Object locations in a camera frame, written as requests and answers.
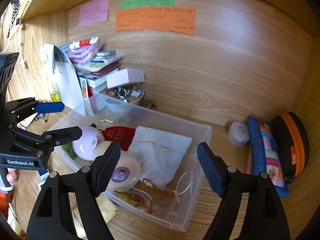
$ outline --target orange tag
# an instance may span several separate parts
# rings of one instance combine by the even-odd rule
[[[292,146],[290,148],[290,151],[291,151],[291,165],[297,164],[296,148]]]
[[[180,7],[141,7],[116,12],[116,31],[158,30],[194,35],[196,10]]]

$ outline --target purple label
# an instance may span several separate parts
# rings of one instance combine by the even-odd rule
[[[129,169],[127,167],[116,168],[112,174],[111,180],[115,183],[125,181],[130,175]]]

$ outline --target white drawstring pouch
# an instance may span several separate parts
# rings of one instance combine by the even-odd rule
[[[138,126],[128,153],[135,156],[142,171],[139,180],[152,181],[159,189],[173,179],[192,138]]]

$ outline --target stack of books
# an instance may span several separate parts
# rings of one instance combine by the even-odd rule
[[[115,71],[119,71],[123,55],[117,55],[114,50],[100,51],[88,63],[73,63],[76,73],[79,77],[86,79],[88,86],[95,91],[104,90],[107,87],[106,76]]]

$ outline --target pink sticky note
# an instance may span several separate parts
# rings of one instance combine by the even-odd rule
[[[108,20],[109,0],[93,0],[80,6],[78,27]]]

